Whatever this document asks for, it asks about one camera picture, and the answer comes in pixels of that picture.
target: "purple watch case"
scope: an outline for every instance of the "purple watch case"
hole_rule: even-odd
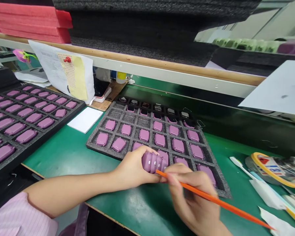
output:
[[[145,129],[141,129],[139,133],[139,139],[148,142],[149,135],[150,135],[149,131]]]
[[[178,136],[179,134],[179,129],[176,126],[169,126],[168,130],[171,135]]]
[[[112,131],[112,130],[114,130],[115,125],[116,125],[116,121],[108,120],[105,125],[105,129]]]
[[[0,162],[5,160],[7,157],[9,157],[12,153],[15,152],[15,147],[11,145],[5,145],[0,148]]]
[[[37,135],[37,131],[36,130],[28,129],[24,133],[22,133],[21,135],[17,136],[16,141],[19,142],[19,143],[21,143],[21,144],[28,143],[36,135]]]
[[[40,121],[37,126],[41,129],[46,129],[49,126],[51,126],[53,123],[55,122],[54,119],[51,119],[49,117],[47,117],[46,119],[43,119],[42,121]]]
[[[112,144],[112,149],[114,149],[116,152],[121,152],[121,150],[125,147],[126,141],[122,138],[117,138],[114,143]]]
[[[131,133],[131,126],[130,125],[123,124],[122,125],[122,128],[121,128],[121,133],[124,134],[124,135],[129,136],[130,133]]]
[[[18,132],[24,130],[26,127],[25,124],[23,123],[16,123],[14,125],[12,125],[11,127],[7,128],[4,133],[5,134],[8,134],[8,135],[15,135],[17,134]]]
[[[179,139],[173,139],[172,140],[172,148],[180,153],[184,153],[185,152],[185,147],[184,147],[184,143],[179,140]]]
[[[106,146],[108,140],[108,134],[100,133],[96,139],[96,144],[99,146]]]
[[[0,129],[8,126],[9,124],[11,124],[13,122],[14,122],[14,119],[12,119],[12,118],[6,118],[4,120],[1,120],[0,121]]]
[[[200,141],[199,135],[193,130],[187,130],[187,137],[188,137],[188,139],[190,139],[192,141],[196,141],[196,142]]]
[[[165,147],[165,137],[161,134],[155,134],[154,143],[158,146]]]
[[[161,122],[154,121],[154,123],[153,123],[153,129],[154,130],[157,130],[157,131],[162,131],[163,124]]]

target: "white paper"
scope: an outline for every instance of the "white paper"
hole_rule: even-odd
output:
[[[295,228],[292,227],[289,223],[277,218],[275,215],[259,207],[261,212],[261,217],[270,225],[272,228],[276,229],[271,230],[271,234],[274,236],[295,236]]]
[[[239,106],[295,115],[295,61],[285,61]]]
[[[87,133],[90,128],[98,121],[103,112],[91,107],[85,108],[73,120],[68,123],[68,126],[82,132]]]

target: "orange stick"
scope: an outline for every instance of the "orange stick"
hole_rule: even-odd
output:
[[[161,172],[159,170],[156,170],[156,173],[167,179],[167,174],[165,174],[165,173],[163,173],[163,172]],[[238,216],[240,216],[240,217],[242,217],[242,218],[244,218],[246,220],[252,221],[252,222],[254,222],[256,224],[259,224],[259,225],[261,225],[263,227],[266,227],[268,229],[275,230],[270,225],[264,223],[263,221],[257,219],[256,217],[248,214],[247,212],[244,212],[244,211],[242,211],[242,210],[240,210],[240,209],[238,209],[238,208],[236,208],[236,207],[234,207],[234,206],[232,206],[232,205],[230,205],[230,204],[228,204],[226,202],[223,202],[222,200],[220,200],[218,198],[212,197],[210,194],[207,194],[207,193],[205,193],[203,191],[200,191],[199,189],[196,189],[195,187],[192,187],[192,186],[190,186],[188,184],[184,184],[184,183],[181,183],[181,182],[180,182],[180,184],[181,184],[181,186],[183,186],[184,188],[190,190],[191,192],[194,192],[194,193],[198,194],[200,197],[203,197],[206,200],[209,200],[209,201],[211,201],[211,202],[213,202],[213,203],[215,203],[217,205],[220,205],[224,209],[229,210],[230,212],[233,212],[234,214],[236,214],[236,215],[238,215]]]

